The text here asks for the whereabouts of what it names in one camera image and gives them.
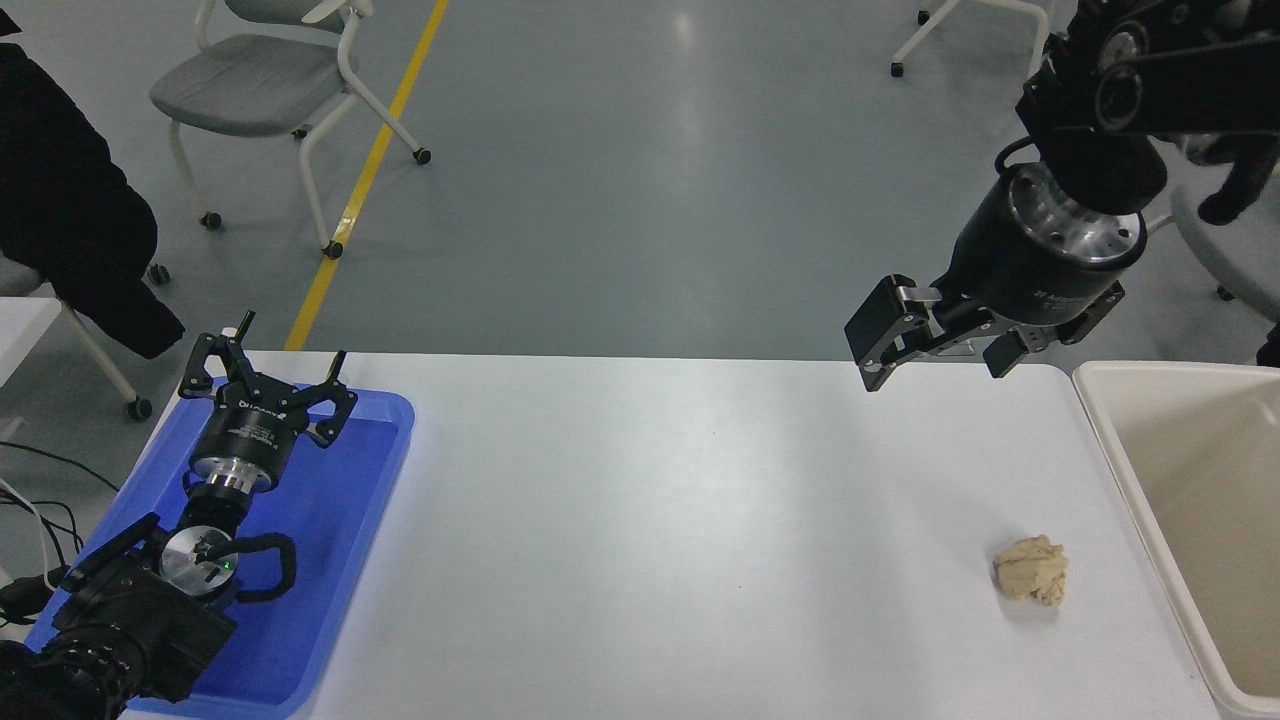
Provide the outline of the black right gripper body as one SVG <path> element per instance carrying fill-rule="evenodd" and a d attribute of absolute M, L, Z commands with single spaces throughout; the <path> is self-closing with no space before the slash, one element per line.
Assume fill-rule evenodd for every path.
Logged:
<path fill-rule="evenodd" d="M 986 310 L 1023 325 L 1060 325 L 1144 250 L 1140 214 L 1092 210 L 1053 178 L 1001 178 L 956 240 L 943 273 L 943 322 Z"/>

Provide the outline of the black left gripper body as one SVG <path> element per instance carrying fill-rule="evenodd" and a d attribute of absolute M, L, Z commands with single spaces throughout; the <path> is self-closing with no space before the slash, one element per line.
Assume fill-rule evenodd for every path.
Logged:
<path fill-rule="evenodd" d="M 261 471 L 284 470 L 308 424 L 305 410 L 282 405 L 297 389 L 282 380 L 266 380 L 257 392 L 243 380 L 218 387 L 212 414 L 192 452 L 192 469 L 209 471 L 216 461 L 239 460 Z"/>

